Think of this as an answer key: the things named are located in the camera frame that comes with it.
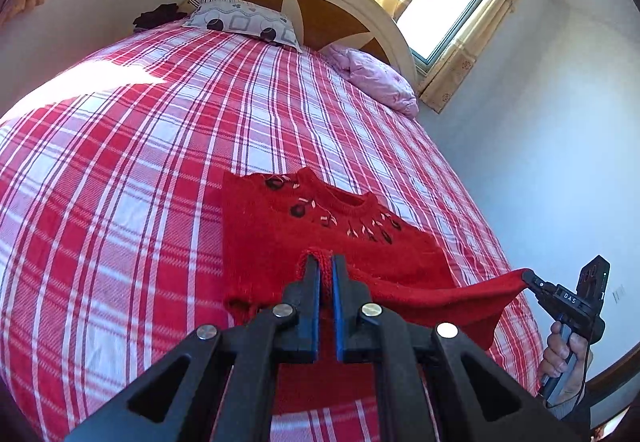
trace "sweater neckline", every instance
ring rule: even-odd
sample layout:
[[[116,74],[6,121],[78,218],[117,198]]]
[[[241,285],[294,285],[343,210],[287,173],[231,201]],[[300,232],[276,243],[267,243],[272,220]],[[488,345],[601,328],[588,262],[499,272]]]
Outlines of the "sweater neckline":
[[[357,195],[329,186],[308,167],[303,167],[298,171],[298,179],[313,189],[318,202],[323,207],[341,215],[364,216],[378,205],[375,194],[367,192],[363,195]]]

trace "wall outlet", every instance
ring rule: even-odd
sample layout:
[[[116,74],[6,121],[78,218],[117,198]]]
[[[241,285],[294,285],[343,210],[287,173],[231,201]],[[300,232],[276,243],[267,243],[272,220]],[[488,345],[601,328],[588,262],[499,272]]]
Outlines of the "wall outlet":
[[[613,299],[616,301],[616,303],[620,303],[620,300],[626,295],[625,287],[623,285],[620,285],[612,293],[613,293]]]

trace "sunlight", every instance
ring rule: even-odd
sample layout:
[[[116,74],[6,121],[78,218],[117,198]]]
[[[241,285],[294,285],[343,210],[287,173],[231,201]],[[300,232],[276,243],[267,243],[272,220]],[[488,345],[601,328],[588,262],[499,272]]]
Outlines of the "sunlight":
[[[116,65],[105,60],[80,63],[24,96],[0,118],[0,123],[77,96],[126,85],[157,85],[164,82],[140,65]]]

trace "patterned pillowcase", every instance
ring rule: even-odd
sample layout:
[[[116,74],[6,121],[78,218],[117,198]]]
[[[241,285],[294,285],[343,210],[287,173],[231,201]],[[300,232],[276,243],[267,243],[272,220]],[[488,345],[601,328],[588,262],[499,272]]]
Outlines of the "patterned pillowcase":
[[[243,0],[189,0],[188,3],[197,10],[183,27],[254,36],[302,52],[293,25],[281,12]]]

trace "pink pillow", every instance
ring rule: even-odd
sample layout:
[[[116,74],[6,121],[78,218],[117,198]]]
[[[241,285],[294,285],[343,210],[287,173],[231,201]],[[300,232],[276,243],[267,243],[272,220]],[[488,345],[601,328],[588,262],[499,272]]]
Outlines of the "pink pillow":
[[[414,90],[389,65],[366,52],[337,44],[327,45],[321,53],[340,77],[370,98],[409,118],[418,115]]]

